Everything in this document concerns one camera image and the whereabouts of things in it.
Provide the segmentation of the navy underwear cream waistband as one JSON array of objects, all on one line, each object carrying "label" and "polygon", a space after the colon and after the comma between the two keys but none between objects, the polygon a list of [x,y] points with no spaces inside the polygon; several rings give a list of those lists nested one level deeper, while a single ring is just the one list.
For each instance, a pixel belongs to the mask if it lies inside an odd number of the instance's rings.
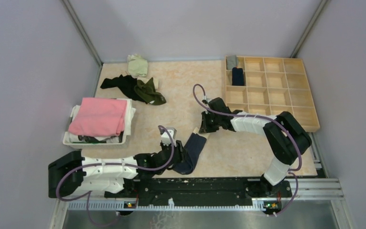
[{"label": "navy underwear cream waistband", "polygon": [[201,134],[200,129],[196,127],[184,145],[184,149],[186,150],[185,159],[183,162],[176,164],[173,171],[182,175],[191,174],[197,166],[200,154],[205,147],[208,136],[208,133]]}]

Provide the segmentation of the navy orange underwear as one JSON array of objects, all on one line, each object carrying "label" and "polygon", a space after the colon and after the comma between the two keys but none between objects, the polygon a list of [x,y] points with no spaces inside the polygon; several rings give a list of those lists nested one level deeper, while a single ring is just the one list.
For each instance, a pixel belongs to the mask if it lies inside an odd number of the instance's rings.
[{"label": "navy orange underwear", "polygon": [[232,69],[232,86],[245,86],[244,71],[242,68]]}]

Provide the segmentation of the grey underwear white waistband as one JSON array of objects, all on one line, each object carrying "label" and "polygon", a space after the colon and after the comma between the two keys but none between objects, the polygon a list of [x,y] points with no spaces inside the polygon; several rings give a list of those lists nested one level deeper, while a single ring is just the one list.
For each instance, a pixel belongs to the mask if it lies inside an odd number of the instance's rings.
[{"label": "grey underwear white waistband", "polygon": [[226,60],[226,69],[229,71],[238,66],[239,60],[236,55],[226,56],[225,60]]}]

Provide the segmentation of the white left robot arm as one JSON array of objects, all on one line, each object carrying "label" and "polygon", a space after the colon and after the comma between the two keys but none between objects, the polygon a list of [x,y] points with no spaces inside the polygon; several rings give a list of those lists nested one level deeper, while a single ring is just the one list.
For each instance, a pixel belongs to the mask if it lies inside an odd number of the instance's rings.
[{"label": "white left robot arm", "polygon": [[71,201],[87,192],[110,192],[128,197],[133,193],[133,179],[149,179],[171,170],[188,157],[181,141],[161,145],[158,153],[144,153],[118,159],[82,156],[80,150],[69,152],[48,165],[48,196]]}]

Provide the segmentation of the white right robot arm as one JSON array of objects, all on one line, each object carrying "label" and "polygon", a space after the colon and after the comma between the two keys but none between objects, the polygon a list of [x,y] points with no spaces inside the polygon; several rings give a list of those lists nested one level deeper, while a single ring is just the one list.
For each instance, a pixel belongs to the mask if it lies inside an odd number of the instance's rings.
[{"label": "white right robot arm", "polygon": [[312,140],[295,117],[287,111],[279,115],[257,115],[243,110],[231,111],[222,98],[204,98],[206,108],[202,112],[200,133],[213,133],[220,128],[232,132],[249,132],[264,136],[274,158],[261,177],[260,190],[267,196],[274,196],[280,183],[295,161],[302,160],[302,154],[311,146]]}]

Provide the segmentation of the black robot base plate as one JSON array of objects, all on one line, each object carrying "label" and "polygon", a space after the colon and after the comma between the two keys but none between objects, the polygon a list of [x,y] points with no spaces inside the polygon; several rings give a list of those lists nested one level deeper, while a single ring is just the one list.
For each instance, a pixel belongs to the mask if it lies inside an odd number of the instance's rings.
[{"label": "black robot base plate", "polygon": [[255,198],[290,198],[288,181],[269,186],[254,177],[151,178],[127,180],[119,193],[106,191],[105,198],[133,198],[140,207],[166,206],[170,199],[178,207],[250,206]]}]

